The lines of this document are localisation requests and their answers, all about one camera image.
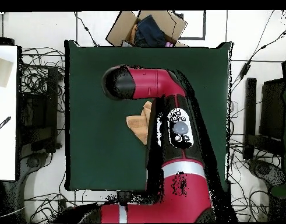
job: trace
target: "button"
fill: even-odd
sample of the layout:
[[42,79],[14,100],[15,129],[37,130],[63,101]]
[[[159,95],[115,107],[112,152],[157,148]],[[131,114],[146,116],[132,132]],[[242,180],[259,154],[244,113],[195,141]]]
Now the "button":
[[183,139],[184,139],[185,142],[189,141],[189,137],[188,136],[183,136]]
[[177,135],[177,136],[175,137],[175,140],[176,140],[177,142],[180,142],[180,141],[181,141],[181,136],[178,136],[178,135]]
[[188,126],[184,122],[177,122],[174,124],[173,132],[175,134],[184,135],[188,132]]

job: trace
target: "black cable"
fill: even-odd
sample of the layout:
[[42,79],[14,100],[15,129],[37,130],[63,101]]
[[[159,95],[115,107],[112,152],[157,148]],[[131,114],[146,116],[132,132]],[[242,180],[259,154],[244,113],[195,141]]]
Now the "black cable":
[[64,181],[65,174],[66,174],[66,171],[64,172],[63,179],[62,179],[62,181],[61,181],[61,183],[60,183],[60,185],[59,185],[59,193],[60,193],[60,194],[61,194],[61,184],[62,184],[63,181]]
[[264,205],[262,205],[262,204],[261,204],[260,206],[264,208],[264,211],[261,210],[256,204],[251,203],[251,198],[252,198],[252,196],[253,196],[255,193],[265,193],[265,194],[266,194],[267,196],[269,196],[269,197],[270,197],[270,196],[273,197],[273,196],[272,196],[271,194],[265,192],[265,191],[262,191],[262,190],[257,190],[257,191],[254,191],[254,192],[252,192],[252,193],[250,194],[250,196],[249,196],[250,212],[251,212],[251,214],[252,214],[252,217],[255,219],[255,221],[256,221],[256,222],[259,222],[259,221],[255,218],[255,216],[254,216],[254,214],[253,214],[252,205],[254,205],[258,210],[260,210],[261,212],[263,212],[265,215],[267,215],[267,210],[266,210],[266,207],[265,207]]
[[252,56],[249,58],[249,60],[248,60],[247,63],[243,66],[243,68],[242,68],[242,70],[241,70],[241,72],[240,72],[240,81],[235,85],[235,87],[231,90],[231,92],[233,92],[233,91],[235,90],[235,88],[236,88],[236,87],[240,84],[240,82],[242,81],[243,77],[248,73],[248,70],[249,70],[249,68],[250,68],[250,63],[251,63],[251,61],[252,61],[252,58],[253,58],[259,51],[261,51],[262,49],[265,49],[267,46],[269,46],[269,45],[275,43],[277,40],[279,40],[280,38],[284,37],[285,35],[286,35],[286,30],[283,31],[283,32],[279,35],[279,37],[278,37],[277,39],[273,40],[272,42],[270,42],[270,43],[268,43],[268,44],[266,44],[266,45],[263,45],[260,49],[258,49],[257,51],[255,51],[255,52],[252,54]]
[[84,24],[83,20],[82,20],[80,17],[77,16],[76,12],[73,12],[73,13],[75,14],[75,18],[76,18],[76,19],[79,19],[79,20],[81,21],[82,25],[84,26],[85,31],[87,31],[87,32],[89,33],[89,35],[90,35],[90,37],[91,37],[91,39],[92,39],[93,44],[94,44],[95,46],[100,46],[100,45],[98,45],[98,44],[95,42],[95,40],[93,39],[93,37],[92,37],[92,35],[91,35],[91,33],[90,33],[88,27],[86,27],[86,25]]
[[82,195],[82,204],[84,205],[84,194],[86,193],[86,191],[87,190],[85,190],[84,192],[83,192],[83,195]]

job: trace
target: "white floor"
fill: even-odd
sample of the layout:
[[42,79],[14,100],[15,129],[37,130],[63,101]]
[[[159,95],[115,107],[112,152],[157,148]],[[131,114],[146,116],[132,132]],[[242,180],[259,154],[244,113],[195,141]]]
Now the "white floor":
[[[187,20],[188,15],[202,16],[198,11],[186,11],[184,14]],[[89,28],[95,41],[101,46],[108,46],[105,40],[112,24],[114,23],[119,12],[78,12],[85,25]],[[206,39],[204,41],[181,41],[189,46],[198,47],[217,47],[220,43],[225,41],[234,42],[232,51],[232,78],[235,79],[239,74],[243,64],[255,51],[255,48],[260,40],[263,29],[270,17],[270,10],[207,10],[206,21]],[[202,29],[202,18],[191,18],[196,23],[189,23],[188,28],[191,29],[191,36],[198,37]],[[259,48],[273,40],[275,40],[286,29],[286,15],[282,15],[280,10],[276,10],[266,27]],[[3,20],[0,15],[0,36],[15,39],[15,43],[23,48],[29,47],[51,47],[59,51],[65,52],[63,47],[64,40],[77,40],[81,46],[93,46],[91,38],[86,32],[80,21],[76,21],[73,12],[33,12],[33,13],[6,13]],[[46,61],[59,61],[57,57],[46,58]],[[235,110],[244,108],[244,86],[247,77],[257,78],[257,101],[261,100],[262,84],[264,81],[282,78],[283,73],[281,63],[286,60],[286,36],[279,39],[274,44],[268,46],[264,50],[258,52],[253,58],[251,68],[244,80],[237,86],[232,94],[232,100],[238,103],[235,104]],[[259,115],[260,105],[257,105],[257,128],[259,129]],[[63,114],[59,114],[58,128],[63,127]],[[243,111],[239,113],[238,118],[233,118],[235,125],[235,134],[243,133]],[[241,136],[234,136],[233,139],[241,141]],[[32,174],[26,184],[25,199],[40,196],[44,194],[57,193],[58,187],[63,179],[65,171],[65,136],[60,133],[58,141],[63,147],[58,150],[53,157],[51,164],[37,173]],[[250,193],[266,187],[249,171],[238,165],[233,168],[233,178],[243,187],[245,197],[248,198]],[[233,200],[241,198],[242,190],[239,185],[231,179],[234,183],[232,185]],[[61,193],[68,198],[68,200],[76,200],[77,204],[82,204],[82,195],[84,191],[69,192],[61,185]],[[84,203],[91,201],[105,201],[105,197],[115,192],[106,191],[86,191],[84,194]],[[26,201],[26,213],[29,217],[46,197],[38,197],[41,201]],[[268,206],[268,198],[264,194],[256,194],[252,200],[260,205]],[[234,208],[239,214],[250,214],[248,201],[240,199],[233,202]],[[44,218],[43,215],[38,214],[37,220]],[[238,215],[240,221],[248,221],[248,215]]]

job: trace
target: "dark fabric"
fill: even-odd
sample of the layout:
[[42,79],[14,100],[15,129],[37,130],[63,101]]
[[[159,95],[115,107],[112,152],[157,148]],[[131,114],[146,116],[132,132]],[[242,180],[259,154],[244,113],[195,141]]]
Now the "dark fabric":
[[152,15],[137,24],[135,45],[138,47],[165,47],[164,33],[157,26]]

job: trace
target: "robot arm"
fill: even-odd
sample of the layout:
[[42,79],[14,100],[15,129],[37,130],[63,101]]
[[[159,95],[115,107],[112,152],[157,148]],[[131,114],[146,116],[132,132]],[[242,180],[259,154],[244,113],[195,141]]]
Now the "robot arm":
[[193,116],[177,77],[164,69],[123,65],[105,73],[102,87],[110,99],[155,98],[147,169],[160,170],[158,191],[163,190],[161,200],[152,205],[102,206],[101,223],[214,221]]

